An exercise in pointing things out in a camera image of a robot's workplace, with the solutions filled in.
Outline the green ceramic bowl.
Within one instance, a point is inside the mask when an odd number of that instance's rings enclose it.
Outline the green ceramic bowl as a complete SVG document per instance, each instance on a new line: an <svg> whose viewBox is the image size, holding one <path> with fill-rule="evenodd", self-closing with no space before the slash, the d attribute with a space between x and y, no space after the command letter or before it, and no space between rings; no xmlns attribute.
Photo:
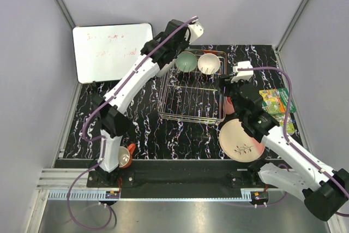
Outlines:
<svg viewBox="0 0 349 233"><path fill-rule="evenodd" d="M189 73L196 69L197 58L193 53L184 51L178 55L175 65L179 71Z"/></svg>

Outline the small white bowl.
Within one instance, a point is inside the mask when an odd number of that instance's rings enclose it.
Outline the small white bowl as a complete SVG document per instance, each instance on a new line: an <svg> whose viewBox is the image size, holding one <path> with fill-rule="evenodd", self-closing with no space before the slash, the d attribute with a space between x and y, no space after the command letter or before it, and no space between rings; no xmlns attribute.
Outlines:
<svg viewBox="0 0 349 233"><path fill-rule="evenodd" d="M220 69L220 59L212 53L206 53L198 59L197 67L203 74L215 74Z"/></svg>

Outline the large white plate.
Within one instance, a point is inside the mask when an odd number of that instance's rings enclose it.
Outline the large white plate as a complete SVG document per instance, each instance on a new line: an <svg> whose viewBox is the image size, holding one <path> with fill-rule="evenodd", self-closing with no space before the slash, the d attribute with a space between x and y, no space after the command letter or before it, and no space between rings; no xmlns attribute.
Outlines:
<svg viewBox="0 0 349 233"><path fill-rule="evenodd" d="M164 76L172 67L173 67L173 64L164 65L164 67L162 69L160 69L159 72L157 72L156 77Z"/></svg>

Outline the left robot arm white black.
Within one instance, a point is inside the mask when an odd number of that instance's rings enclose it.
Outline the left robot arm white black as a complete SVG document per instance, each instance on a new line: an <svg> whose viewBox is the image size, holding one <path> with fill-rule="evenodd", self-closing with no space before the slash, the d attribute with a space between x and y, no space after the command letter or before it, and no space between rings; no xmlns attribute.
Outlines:
<svg viewBox="0 0 349 233"><path fill-rule="evenodd" d="M134 66L119 83L103 97L96 97L100 122L100 156L95 167L99 181L106 187L117 183L119 172L119 148L123 135L132 121L125 112L145 83L165 74L177 56L190 43L189 25L171 20L165 30L146 42Z"/></svg>

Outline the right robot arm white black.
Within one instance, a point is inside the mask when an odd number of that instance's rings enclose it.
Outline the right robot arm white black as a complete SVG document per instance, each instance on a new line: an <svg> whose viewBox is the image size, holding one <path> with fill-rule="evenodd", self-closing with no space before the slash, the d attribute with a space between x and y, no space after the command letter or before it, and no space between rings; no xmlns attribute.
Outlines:
<svg viewBox="0 0 349 233"><path fill-rule="evenodd" d="M276 186L304 202L319 220L328 221L348 201L348 172L338 171L318 160L283 131L280 124L262 108L262 96L248 80L218 78L219 90L231 98L236 121L242 133L277 153L295 170L284 171L271 163L248 173L253 187L264 183Z"/></svg>

